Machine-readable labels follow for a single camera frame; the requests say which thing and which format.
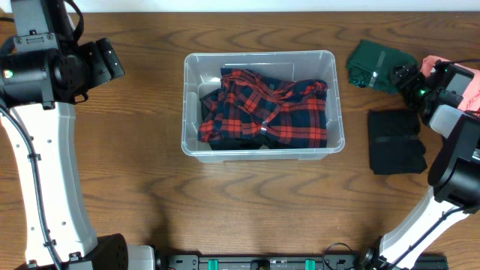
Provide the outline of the dark green garment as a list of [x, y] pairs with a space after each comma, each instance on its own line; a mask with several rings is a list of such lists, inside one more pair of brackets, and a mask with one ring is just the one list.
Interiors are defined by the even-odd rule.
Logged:
[[398, 89], [391, 81], [394, 69], [417, 64], [417, 60], [406, 52], [373, 41], [361, 40], [349, 56], [346, 69], [350, 84], [358, 88], [396, 94]]

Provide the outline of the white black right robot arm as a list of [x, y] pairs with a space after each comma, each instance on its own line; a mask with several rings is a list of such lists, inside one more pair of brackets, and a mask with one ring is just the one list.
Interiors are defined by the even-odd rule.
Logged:
[[420, 203], [358, 258], [356, 269], [413, 269], [449, 227], [479, 211], [479, 71], [464, 64], [434, 58], [391, 72], [407, 104], [444, 142]]

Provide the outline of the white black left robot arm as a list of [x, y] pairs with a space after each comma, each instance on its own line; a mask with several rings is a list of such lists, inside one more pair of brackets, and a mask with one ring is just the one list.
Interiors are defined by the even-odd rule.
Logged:
[[111, 42], [80, 43], [68, 1], [11, 4], [16, 35], [1, 48], [1, 125], [22, 188], [24, 269], [154, 269], [155, 251], [119, 233], [99, 236], [87, 215], [74, 130], [88, 91], [124, 75]]

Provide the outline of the red navy plaid shirt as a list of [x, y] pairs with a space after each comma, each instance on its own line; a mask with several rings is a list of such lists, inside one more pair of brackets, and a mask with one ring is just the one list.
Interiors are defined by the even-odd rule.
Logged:
[[214, 113], [199, 126], [200, 142], [263, 135], [289, 149], [327, 146], [325, 81], [287, 81], [226, 67], [220, 73], [220, 94]]

